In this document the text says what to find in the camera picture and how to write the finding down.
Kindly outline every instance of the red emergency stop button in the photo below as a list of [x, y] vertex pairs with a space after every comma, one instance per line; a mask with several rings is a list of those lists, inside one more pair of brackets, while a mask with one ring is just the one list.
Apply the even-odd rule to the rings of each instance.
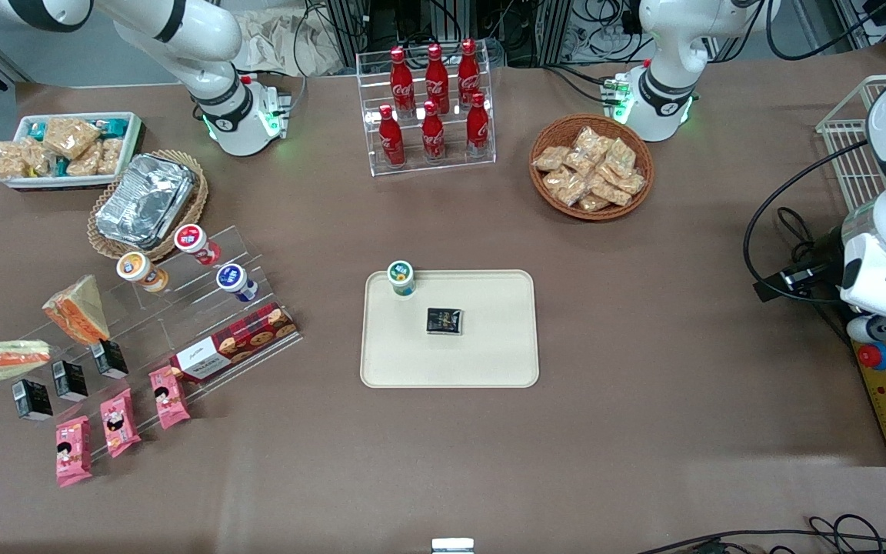
[[882, 372], [886, 369], [886, 346], [876, 342], [857, 349], [857, 359], [868, 368]]

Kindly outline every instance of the red button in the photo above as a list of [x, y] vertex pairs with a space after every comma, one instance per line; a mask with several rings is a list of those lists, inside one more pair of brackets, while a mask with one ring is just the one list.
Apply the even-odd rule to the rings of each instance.
[[866, 365], [868, 368], [876, 368], [877, 365], [884, 361], [884, 355], [881, 354], [880, 348], [872, 344], [864, 344], [864, 346], [859, 347], [857, 358], [861, 361], [861, 364]]

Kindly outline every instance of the table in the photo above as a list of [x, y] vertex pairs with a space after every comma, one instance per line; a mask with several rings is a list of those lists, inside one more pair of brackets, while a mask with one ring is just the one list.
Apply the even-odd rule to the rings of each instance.
[[[649, 199], [605, 224], [532, 189], [535, 134], [595, 109], [541, 70], [495, 73], [496, 165], [377, 180], [352, 78], [310, 82], [288, 140], [249, 159], [212, 144], [175, 85], [23, 88], [21, 113], [132, 110], [145, 150], [193, 154], [202, 223], [239, 225], [274, 260], [306, 338], [65, 490], [0, 389], [0, 553], [424, 552], [436, 536], [633, 552], [847, 511], [886, 534], [886, 456], [843, 345], [806, 305], [761, 305], [741, 261], [758, 203], [824, 154], [814, 124], [877, 73], [886, 47], [710, 67], [693, 119], [651, 145]], [[784, 197], [816, 232], [844, 213], [826, 175]], [[96, 196], [0, 186], [0, 339], [81, 274], [116, 282], [85, 239]], [[783, 236], [759, 225], [763, 271], [787, 261]], [[366, 389], [365, 278], [394, 259], [530, 272], [537, 385]]]

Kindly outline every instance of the aluminum foil container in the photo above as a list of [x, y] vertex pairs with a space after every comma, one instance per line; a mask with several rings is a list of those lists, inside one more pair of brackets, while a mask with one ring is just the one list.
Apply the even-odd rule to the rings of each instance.
[[186, 165], [137, 155], [98, 210], [98, 232], [139, 249], [155, 248], [175, 228], [196, 182], [197, 175]]

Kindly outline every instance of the floor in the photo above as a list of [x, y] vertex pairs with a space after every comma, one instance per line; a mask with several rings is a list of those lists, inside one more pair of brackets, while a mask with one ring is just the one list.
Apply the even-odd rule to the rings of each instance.
[[[225, 0], [222, 4], [231, 10], [244, 10], [280, 3], [275, 0]], [[809, 2], [806, 10], [816, 36], [839, 34], [830, 0]], [[809, 49], [792, 0], [783, 0], [780, 13], [774, 20], [774, 36], [784, 52]], [[172, 77], [155, 61], [121, 41], [112, 22], [102, 14], [96, 14], [84, 28], [70, 35], [47, 34], [0, 18], [0, 49], [39, 83], [88, 87], [172, 82]], [[771, 56], [765, 41], [752, 39], [739, 57]], [[12, 137], [14, 125], [15, 99], [11, 92], [0, 92], [0, 140]]]

